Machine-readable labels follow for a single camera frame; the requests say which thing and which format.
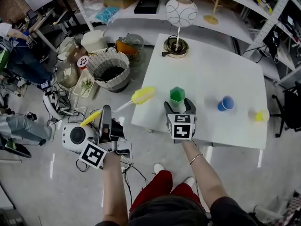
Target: wicker basket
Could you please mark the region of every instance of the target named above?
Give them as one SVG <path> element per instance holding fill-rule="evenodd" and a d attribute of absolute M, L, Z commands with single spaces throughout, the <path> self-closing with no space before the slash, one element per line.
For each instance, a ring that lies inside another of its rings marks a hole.
<path fill-rule="evenodd" d="M 128 33 L 125 38 L 120 37 L 118 39 L 118 41 L 123 42 L 123 43 L 135 48 L 136 50 L 138 50 L 138 53 L 135 55 L 126 54 L 128 59 L 130 60 L 130 66 L 136 67 L 136 66 L 141 65 L 141 63 L 144 60 L 143 38 L 138 34 Z"/>
<path fill-rule="evenodd" d="M 87 69 L 98 85 L 111 92 L 118 93 L 123 91 L 130 81 L 129 65 L 130 62 L 124 53 L 117 52 L 114 48 L 109 48 L 105 52 L 100 52 L 90 58 Z M 102 74 L 112 67 L 121 67 L 124 71 L 111 80 L 101 80 Z"/>

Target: table lamp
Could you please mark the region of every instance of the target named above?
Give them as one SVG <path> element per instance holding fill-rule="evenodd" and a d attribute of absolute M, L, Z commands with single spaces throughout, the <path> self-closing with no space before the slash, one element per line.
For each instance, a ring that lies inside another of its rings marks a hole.
<path fill-rule="evenodd" d="M 172 25 L 178 27 L 178 35 L 172 35 L 164 42 L 166 52 L 163 52 L 162 55 L 182 58 L 187 55 L 189 46 L 179 38 L 180 28 L 194 23 L 198 17 L 198 8 L 191 0 L 170 0 L 166 4 L 166 17 Z"/>

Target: red shorts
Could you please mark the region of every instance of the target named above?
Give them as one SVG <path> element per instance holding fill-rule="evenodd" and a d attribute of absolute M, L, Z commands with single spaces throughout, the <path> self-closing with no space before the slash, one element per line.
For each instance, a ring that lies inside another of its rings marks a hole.
<path fill-rule="evenodd" d="M 201 202 L 199 197 L 193 192 L 191 187 L 186 183 L 181 183 L 173 191 L 173 176 L 170 171 L 160 171 L 154 179 L 138 194 L 130 211 L 137 208 L 144 202 L 147 202 L 153 198 L 160 197 L 163 195 L 179 195 L 183 197 L 192 198 L 200 206 Z"/>

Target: office chair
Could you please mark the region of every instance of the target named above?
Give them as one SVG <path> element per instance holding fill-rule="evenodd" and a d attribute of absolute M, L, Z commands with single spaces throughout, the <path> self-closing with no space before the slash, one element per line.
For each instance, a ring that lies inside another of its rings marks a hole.
<path fill-rule="evenodd" d="M 296 132 L 301 131 L 301 84 L 295 82 L 295 86 L 286 89 L 284 93 L 285 105 L 282 106 L 277 96 L 272 95 L 273 99 L 276 99 L 280 114 L 271 114 L 271 117 L 281 117 L 280 132 L 275 136 L 276 138 L 281 137 L 284 122 L 287 127 L 285 130 L 294 129 Z"/>

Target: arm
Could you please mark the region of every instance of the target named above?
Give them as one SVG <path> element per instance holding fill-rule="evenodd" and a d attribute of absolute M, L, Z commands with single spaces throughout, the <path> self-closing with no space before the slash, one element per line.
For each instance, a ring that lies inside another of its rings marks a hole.
<path fill-rule="evenodd" d="M 16 29 L 12 29 L 12 28 L 9 29 L 8 36 L 11 38 L 23 39 L 26 41 L 29 40 L 28 36 L 24 35 L 23 33 L 21 33 L 20 31 L 18 31 Z"/>
<path fill-rule="evenodd" d="M 127 224 L 127 202 L 121 173 L 120 156 L 108 153 L 103 161 L 103 221 Z"/>
<path fill-rule="evenodd" d="M 200 154 L 193 142 L 182 141 L 182 145 L 189 163 Z M 191 167 L 208 208 L 211 208 L 217 199 L 228 196 L 220 178 L 202 155 L 193 161 Z"/>

